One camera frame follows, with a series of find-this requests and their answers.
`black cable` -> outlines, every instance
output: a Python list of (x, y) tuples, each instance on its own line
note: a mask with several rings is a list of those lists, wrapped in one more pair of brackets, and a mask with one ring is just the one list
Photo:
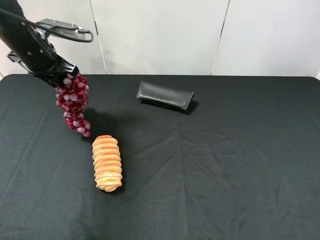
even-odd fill
[(77, 39), (77, 38), (73, 38), (73, 37), (69, 37), (69, 36), (65, 36), (57, 31), (54, 31), (54, 30), (51, 30), (45, 26), (42, 26), (40, 24), (37, 24), (37, 23), (34, 23), (32, 21), (29, 21), (28, 19), (26, 18), (23, 18), (21, 16), (18, 16), (12, 12), (9, 12), (7, 10), (4, 10), (2, 8), (0, 8), (0, 14), (4, 14), (4, 15), (7, 15), (7, 16), (10, 16), (12, 18), (15, 18), (15, 19), (18, 19), (20, 20), (22, 23), (25, 23), (25, 24), (29, 24), (35, 28), (39, 28), (39, 29), (42, 29), (42, 30), (45, 30), (51, 34), (54, 34), (54, 35), (57, 35), (58, 37), (61, 37), (63, 39), (67, 39), (67, 40), (71, 40), (71, 41), (75, 41), (75, 42), (80, 42), (80, 43), (91, 43), (93, 40), (94, 40), (94, 35), (93, 33), (90, 31), (90, 30), (83, 30), (83, 29), (79, 29), (79, 32), (83, 33), (83, 34), (90, 34), (91, 36), (91, 39), (90, 40), (82, 40), (82, 39)]

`grape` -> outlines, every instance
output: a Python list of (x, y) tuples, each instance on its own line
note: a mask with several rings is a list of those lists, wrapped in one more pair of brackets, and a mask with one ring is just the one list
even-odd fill
[(74, 85), (78, 85), (78, 83), (80, 83), (80, 80), (78, 78), (75, 78), (72, 82), (72, 84)]
[(70, 78), (65, 78), (65, 79), (63, 79), (63, 83), (65, 85), (71, 85), (72, 84), (72, 80)]
[(86, 123), (84, 124), (85, 129), (90, 130), (91, 129), (91, 125), (89, 122), (86, 121)]
[(63, 96), (64, 100), (68, 101), (70, 99), (70, 95), (69, 94), (66, 94)]
[(56, 95), (56, 99), (57, 99), (59, 102), (64, 102), (64, 98), (61, 97), (59, 94)]
[(61, 106), (61, 108), (62, 108), (63, 110), (65, 110), (65, 111), (69, 111), (69, 110), (70, 110), (70, 108), (69, 108), (67, 105), (65, 105), (65, 104), (63, 104), (63, 105)]
[(71, 101), (77, 101), (78, 100), (78, 95), (77, 94), (75, 94), (75, 93), (72, 93), (71, 95), (70, 95), (70, 100)]
[(59, 90), (59, 95), (60, 97), (64, 97), (68, 93), (67, 89), (60, 89)]
[(68, 125), (72, 125), (74, 123), (74, 120), (72, 119), (72, 117), (66, 117), (65, 123)]
[(82, 113), (78, 113), (78, 114), (75, 116), (75, 118), (76, 118), (77, 120), (82, 120), (82, 119), (84, 119), (84, 115), (83, 115)]
[(88, 131), (84, 132), (82, 135), (83, 135), (84, 137), (88, 138), (88, 137), (91, 136), (91, 131), (88, 130)]
[(84, 84), (87, 84), (87, 83), (88, 83), (87, 79), (84, 78), (84, 77), (80, 80), (80, 82), (82, 82), (82, 83), (84, 83)]
[(86, 86), (87, 85), (85, 85), (83, 82), (79, 82), (78, 85), (77, 85), (78, 89), (80, 89), (80, 90), (85, 90)]
[(80, 127), (80, 122), (79, 121), (73, 121), (73, 125), (75, 126), (75, 127)]
[(80, 106), (74, 113), (79, 114), (82, 113), (83, 108)]
[(86, 129), (83, 126), (80, 126), (76, 129), (76, 131), (80, 134), (83, 134), (86, 131)]
[(63, 104), (65, 104), (66, 101), (61, 97), (61, 98), (58, 100), (58, 102), (63, 105)]
[(78, 95), (78, 97), (79, 97), (80, 99), (85, 96), (85, 92), (82, 91), (82, 90), (78, 91), (76, 94)]
[(64, 114), (63, 114), (63, 116), (65, 117), (65, 118), (71, 118), (71, 112), (68, 112), (68, 111), (65, 111), (64, 112)]
[(62, 103), (61, 103), (61, 102), (59, 102), (59, 101), (56, 101), (56, 102), (55, 102), (55, 105), (56, 105), (57, 107), (59, 107), (59, 108), (61, 108), (61, 107), (62, 107)]
[(73, 129), (73, 130), (76, 130), (76, 129), (77, 129), (77, 127), (74, 126), (72, 123), (71, 123), (71, 124), (68, 124), (68, 125), (69, 125), (69, 128), (70, 128), (70, 129)]
[(72, 110), (72, 106), (74, 105), (74, 102), (69, 100), (69, 101), (66, 101), (64, 104), (67, 105)]

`table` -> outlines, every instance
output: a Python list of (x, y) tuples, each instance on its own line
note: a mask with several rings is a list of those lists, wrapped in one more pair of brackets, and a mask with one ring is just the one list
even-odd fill
[[(0, 239), (315, 240), (320, 81), (312, 77), (88, 75), (93, 136), (55, 91), (0, 82)], [(136, 99), (140, 81), (195, 93), (192, 110)], [(118, 139), (123, 186), (94, 181), (91, 144)]]

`bread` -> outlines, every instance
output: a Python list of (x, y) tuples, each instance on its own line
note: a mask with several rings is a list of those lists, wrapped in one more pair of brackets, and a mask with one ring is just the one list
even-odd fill
[(112, 192), (122, 185), (118, 141), (110, 135), (98, 136), (92, 144), (96, 187)]

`grape bunch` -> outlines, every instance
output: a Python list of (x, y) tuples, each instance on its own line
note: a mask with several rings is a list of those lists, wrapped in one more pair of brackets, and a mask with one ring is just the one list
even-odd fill
[(63, 80), (64, 86), (57, 86), (55, 104), (64, 110), (64, 118), (70, 129), (76, 130), (84, 137), (91, 136), (90, 122), (84, 120), (83, 107), (88, 105), (87, 79), (80, 73), (76, 77), (70, 74)]

